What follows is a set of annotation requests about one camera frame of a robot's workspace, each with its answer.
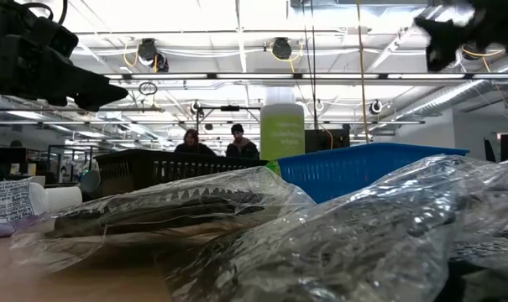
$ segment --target woman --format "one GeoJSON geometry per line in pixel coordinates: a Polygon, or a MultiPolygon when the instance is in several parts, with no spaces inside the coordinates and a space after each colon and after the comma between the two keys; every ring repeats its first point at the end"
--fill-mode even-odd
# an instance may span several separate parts
{"type": "Polygon", "coordinates": [[[194,129],[186,130],[184,143],[175,148],[176,153],[203,154],[217,156],[208,146],[200,143],[197,131],[194,129]]]}

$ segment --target black plastic crate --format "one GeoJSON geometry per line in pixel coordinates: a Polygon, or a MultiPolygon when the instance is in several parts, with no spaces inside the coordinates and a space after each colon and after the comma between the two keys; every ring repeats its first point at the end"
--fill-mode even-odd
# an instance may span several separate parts
{"type": "Polygon", "coordinates": [[[126,150],[95,158],[104,195],[127,193],[174,180],[264,166],[265,160],[235,159],[198,154],[126,150]]]}

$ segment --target wooden table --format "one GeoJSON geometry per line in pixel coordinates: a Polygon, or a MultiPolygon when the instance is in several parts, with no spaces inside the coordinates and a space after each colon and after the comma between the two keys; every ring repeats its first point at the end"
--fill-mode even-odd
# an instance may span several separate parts
{"type": "Polygon", "coordinates": [[[42,274],[13,263],[10,238],[0,239],[0,302],[34,301],[168,301],[156,267],[80,263],[58,273],[42,274]]]}

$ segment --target blue basket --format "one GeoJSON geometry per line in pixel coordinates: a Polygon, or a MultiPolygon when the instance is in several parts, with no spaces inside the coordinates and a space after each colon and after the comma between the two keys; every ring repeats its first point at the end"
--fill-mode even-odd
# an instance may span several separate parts
{"type": "Polygon", "coordinates": [[[371,185],[382,176],[436,154],[468,150],[399,143],[372,143],[279,159],[281,177],[322,203],[371,185]]]}

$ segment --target metal parts in bag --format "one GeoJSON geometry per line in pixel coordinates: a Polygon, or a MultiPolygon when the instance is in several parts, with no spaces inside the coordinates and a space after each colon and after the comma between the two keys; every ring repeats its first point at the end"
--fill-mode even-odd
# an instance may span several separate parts
{"type": "Polygon", "coordinates": [[[506,224],[508,162],[436,156],[158,261],[175,301],[434,301],[458,244],[506,224]]]}
{"type": "Polygon", "coordinates": [[[40,218],[13,237],[21,263],[57,271],[104,244],[155,253],[200,245],[315,205],[265,167],[212,174],[94,200],[40,218]]]}

